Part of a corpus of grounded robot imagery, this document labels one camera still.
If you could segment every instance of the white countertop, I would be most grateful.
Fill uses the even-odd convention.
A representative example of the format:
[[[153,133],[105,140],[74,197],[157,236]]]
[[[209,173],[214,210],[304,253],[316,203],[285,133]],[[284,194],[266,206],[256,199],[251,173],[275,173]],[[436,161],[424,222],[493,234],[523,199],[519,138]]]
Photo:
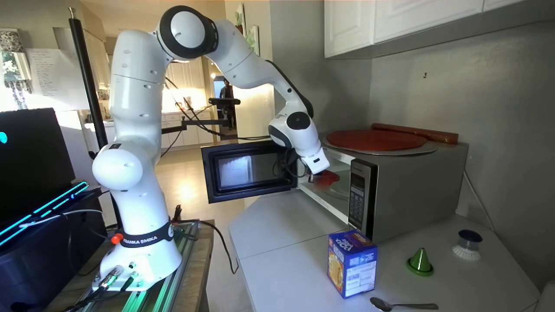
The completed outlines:
[[[348,225],[301,190],[263,196],[231,225],[252,307],[261,312],[377,310],[370,296],[436,301],[448,312],[519,312],[538,289],[502,241],[485,227],[453,216],[379,246],[377,289],[344,300],[327,275],[329,234]],[[453,253],[460,229],[478,230],[483,258]],[[426,248],[436,274],[422,277],[407,260]]]

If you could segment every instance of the cardboard box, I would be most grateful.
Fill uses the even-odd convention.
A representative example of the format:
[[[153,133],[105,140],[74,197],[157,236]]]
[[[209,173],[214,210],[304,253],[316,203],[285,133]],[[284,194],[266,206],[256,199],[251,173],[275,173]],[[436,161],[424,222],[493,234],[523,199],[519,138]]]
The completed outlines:
[[[379,248],[360,230],[329,237],[329,275],[344,298],[372,291],[377,279]]]

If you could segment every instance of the black monitor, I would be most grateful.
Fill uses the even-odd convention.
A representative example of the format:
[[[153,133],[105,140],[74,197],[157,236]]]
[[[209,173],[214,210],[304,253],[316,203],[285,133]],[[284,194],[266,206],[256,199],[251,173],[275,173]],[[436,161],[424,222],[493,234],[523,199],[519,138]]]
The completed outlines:
[[[55,109],[0,112],[0,230],[75,178]]]

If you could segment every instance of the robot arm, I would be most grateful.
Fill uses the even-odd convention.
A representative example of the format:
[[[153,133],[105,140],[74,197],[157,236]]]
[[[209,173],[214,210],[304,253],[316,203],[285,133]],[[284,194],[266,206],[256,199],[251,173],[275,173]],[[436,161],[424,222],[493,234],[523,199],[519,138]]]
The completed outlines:
[[[211,57],[240,88],[273,85],[287,100],[270,125],[273,140],[284,147],[294,147],[313,173],[330,166],[311,119],[313,106],[277,64],[252,52],[230,21],[214,22],[190,7],[174,7],[162,17],[159,40],[174,59]]]
[[[162,88],[171,62],[200,55],[209,55],[237,86],[275,85],[287,106],[271,121],[271,137],[294,147],[313,173],[329,166],[308,102],[275,64],[249,48],[231,22],[214,22],[192,7],[174,7],[153,34],[120,33],[112,66],[117,138],[100,151],[93,173],[119,204],[124,239],[103,258],[98,289],[148,289],[181,265],[155,173],[162,145]]]

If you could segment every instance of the green funnel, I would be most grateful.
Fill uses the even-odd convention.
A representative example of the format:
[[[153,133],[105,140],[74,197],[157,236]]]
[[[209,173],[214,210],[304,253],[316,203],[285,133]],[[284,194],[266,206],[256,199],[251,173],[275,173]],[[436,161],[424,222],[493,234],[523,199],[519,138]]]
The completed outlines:
[[[407,265],[419,275],[434,274],[434,265],[431,263],[426,248],[421,248],[410,260],[407,260]]]

